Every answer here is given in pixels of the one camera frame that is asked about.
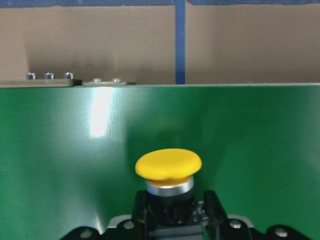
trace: blue tape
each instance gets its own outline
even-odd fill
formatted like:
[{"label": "blue tape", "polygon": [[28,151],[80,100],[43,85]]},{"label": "blue tape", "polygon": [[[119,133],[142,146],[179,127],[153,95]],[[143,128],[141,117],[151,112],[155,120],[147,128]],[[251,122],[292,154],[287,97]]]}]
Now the blue tape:
[{"label": "blue tape", "polygon": [[175,84],[186,83],[186,1],[175,1]]},{"label": "blue tape", "polygon": [[320,0],[188,0],[192,5],[281,4],[304,5],[320,3]]},{"label": "blue tape", "polygon": [[84,6],[171,6],[175,0],[0,0],[0,8],[36,8]]}]

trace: silver bolt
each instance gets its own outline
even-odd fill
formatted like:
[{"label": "silver bolt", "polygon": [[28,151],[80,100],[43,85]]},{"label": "silver bolt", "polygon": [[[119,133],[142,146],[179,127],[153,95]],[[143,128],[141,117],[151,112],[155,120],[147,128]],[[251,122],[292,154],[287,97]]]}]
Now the silver bolt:
[{"label": "silver bolt", "polygon": [[92,232],[89,229],[86,229],[80,234],[81,239],[87,239],[87,238],[90,238],[91,236],[92,236]]},{"label": "silver bolt", "polygon": [[121,83],[121,82],[122,82],[122,79],[116,77],[116,78],[113,78],[111,81],[114,82],[114,83]]},{"label": "silver bolt", "polygon": [[97,77],[97,78],[92,79],[92,82],[100,83],[100,82],[102,82],[102,79]]},{"label": "silver bolt", "polygon": [[46,72],[45,74],[44,74],[44,79],[50,79],[50,80],[52,80],[52,79],[54,79],[55,78],[55,74],[53,73],[53,72]]},{"label": "silver bolt", "polygon": [[65,72],[64,73],[64,79],[73,80],[74,79],[74,74],[72,72]]},{"label": "silver bolt", "polygon": [[132,222],[132,221],[126,221],[124,224],[123,224],[123,227],[125,229],[133,229],[135,227],[135,224]]},{"label": "silver bolt", "polygon": [[28,72],[26,75],[27,80],[35,80],[36,79],[36,74],[34,72]]},{"label": "silver bolt", "polygon": [[282,227],[276,227],[274,230],[274,234],[281,238],[288,237],[288,232]]},{"label": "silver bolt", "polygon": [[240,229],[242,225],[240,221],[234,219],[230,221],[230,226],[234,229]]}]

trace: green surface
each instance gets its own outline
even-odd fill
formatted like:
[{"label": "green surface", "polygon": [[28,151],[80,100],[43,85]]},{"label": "green surface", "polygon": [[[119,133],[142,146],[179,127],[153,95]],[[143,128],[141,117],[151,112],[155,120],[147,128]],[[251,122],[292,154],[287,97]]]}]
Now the green surface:
[{"label": "green surface", "polygon": [[320,239],[320,86],[0,89],[0,240],[103,232],[145,188],[137,159],[198,153],[197,198]]}]

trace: yellow cap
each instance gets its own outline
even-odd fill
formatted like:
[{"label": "yellow cap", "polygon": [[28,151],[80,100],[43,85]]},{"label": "yellow cap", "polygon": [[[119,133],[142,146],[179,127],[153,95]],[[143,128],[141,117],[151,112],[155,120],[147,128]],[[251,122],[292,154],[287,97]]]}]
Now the yellow cap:
[{"label": "yellow cap", "polygon": [[157,185],[171,185],[187,181],[201,166],[201,159],[195,152],[166,148],[143,155],[135,164],[135,172]]}]

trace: brown cardboard surface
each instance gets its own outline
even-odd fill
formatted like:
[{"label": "brown cardboard surface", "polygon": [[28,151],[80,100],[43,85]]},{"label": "brown cardboard surface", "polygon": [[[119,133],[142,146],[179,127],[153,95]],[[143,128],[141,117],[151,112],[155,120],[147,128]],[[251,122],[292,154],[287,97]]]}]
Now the brown cardboard surface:
[{"label": "brown cardboard surface", "polygon": [[0,9],[0,19],[0,80],[32,71],[175,83],[174,6]]},{"label": "brown cardboard surface", "polygon": [[186,6],[186,83],[320,82],[320,4]]}]

